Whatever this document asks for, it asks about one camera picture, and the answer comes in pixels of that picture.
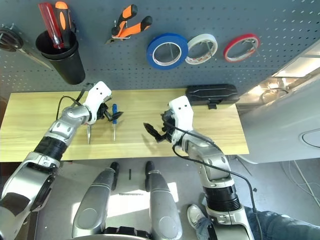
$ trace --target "wooden tabletop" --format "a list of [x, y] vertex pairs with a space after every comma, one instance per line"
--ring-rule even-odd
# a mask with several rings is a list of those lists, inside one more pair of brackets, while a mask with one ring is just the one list
[[[114, 90], [110, 107], [117, 103], [124, 114], [116, 125], [113, 141], [112, 123], [98, 120], [92, 126], [91, 144], [87, 141], [87, 127], [81, 126], [63, 160], [112, 159], [174, 156], [172, 145], [156, 143], [143, 123], [162, 128], [160, 114], [169, 101], [184, 95], [185, 89]], [[12, 93], [0, 129], [0, 162], [21, 162], [32, 152], [56, 118], [59, 99], [68, 95], [76, 98], [79, 92], [24, 92]], [[72, 102], [64, 99], [61, 110]], [[244, 132], [235, 105], [193, 107], [193, 127], [212, 138], [226, 155], [248, 154]]]

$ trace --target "shoe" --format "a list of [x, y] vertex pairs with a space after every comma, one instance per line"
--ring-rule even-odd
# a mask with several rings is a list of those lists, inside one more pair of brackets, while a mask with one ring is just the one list
[[149, 172], [155, 170], [155, 164], [153, 161], [148, 161], [145, 164], [145, 191], [150, 192], [150, 186], [149, 186]]
[[206, 217], [201, 209], [195, 204], [190, 205], [186, 212], [188, 221], [194, 229], [196, 229], [199, 220]]
[[155, 170], [155, 164], [153, 161], [147, 161], [145, 164], [145, 177], [147, 177], [150, 171]]
[[111, 186], [111, 191], [114, 191], [114, 190], [116, 190], [118, 176], [119, 176], [119, 168], [120, 168], [119, 163], [114, 161], [113, 163], [111, 163], [110, 168], [115, 171], [114, 176], [113, 176], [112, 186]]

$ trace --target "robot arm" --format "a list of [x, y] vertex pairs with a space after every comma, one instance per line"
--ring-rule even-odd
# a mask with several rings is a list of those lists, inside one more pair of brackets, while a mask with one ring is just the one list
[[5, 183], [0, 200], [0, 240], [13, 240], [30, 212], [41, 210], [52, 190], [63, 153], [80, 125], [94, 124], [101, 104], [111, 98], [102, 81], [85, 103], [67, 107]]
[[[230, 171], [223, 152], [215, 144], [211, 144], [213, 141], [210, 138], [193, 129], [194, 113], [188, 98], [178, 97], [169, 103], [169, 107], [162, 114], [162, 130], [165, 134], [160, 135], [150, 124], [145, 123], [148, 133], [157, 142], [167, 140], [174, 148], [180, 147], [191, 159]], [[212, 225], [208, 228], [210, 238], [253, 240], [244, 206], [240, 204], [236, 194], [233, 177], [228, 172], [200, 163], [197, 163], [197, 169], [206, 197], [206, 212], [212, 220]]]

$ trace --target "pegboard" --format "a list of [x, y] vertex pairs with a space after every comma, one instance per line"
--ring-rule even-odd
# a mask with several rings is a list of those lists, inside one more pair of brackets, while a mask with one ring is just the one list
[[[37, 0], [2, 0], [0, 24], [13, 22], [26, 48], [39, 58], [37, 36], [45, 30]], [[275, 73], [320, 37], [319, 0], [66, 0], [77, 26], [79, 53], [86, 82], [104, 81], [112, 90], [184, 88], [197, 84], [234, 84], [245, 93]], [[152, 26], [131, 39], [105, 45], [114, 20], [130, 4], [138, 14], [132, 26], [145, 16]], [[218, 41], [214, 57], [199, 65], [184, 62], [172, 70], [158, 70], [146, 59], [149, 42], [163, 33], [186, 39], [208, 33]], [[233, 38], [245, 33], [259, 36], [259, 55], [229, 63], [223, 50]], [[55, 70], [49, 70], [20, 53], [0, 50], [0, 94], [11, 92], [77, 91], [83, 84], [69, 85]]]

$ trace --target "white tape roll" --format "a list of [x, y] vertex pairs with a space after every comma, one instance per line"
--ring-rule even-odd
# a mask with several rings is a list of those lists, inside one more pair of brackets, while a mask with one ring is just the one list
[[211, 35], [211, 34], [200, 34], [194, 38], [192, 38], [189, 42], [188, 42], [188, 49], [189, 49], [189, 53], [190, 53], [190, 49], [193, 48], [195, 45], [200, 44], [200, 43], [204, 43], [204, 44], [208, 44], [208, 43], [212, 43], [212, 47], [210, 48], [210, 51], [208, 49], [208, 52], [206, 54], [204, 54], [203, 56], [197, 57], [197, 58], [192, 58], [192, 57], [186, 57], [185, 61], [188, 64], [192, 64], [192, 65], [196, 65], [196, 64], [202, 64], [206, 61], [208, 61], [217, 51], [218, 49], [218, 43], [216, 38]]

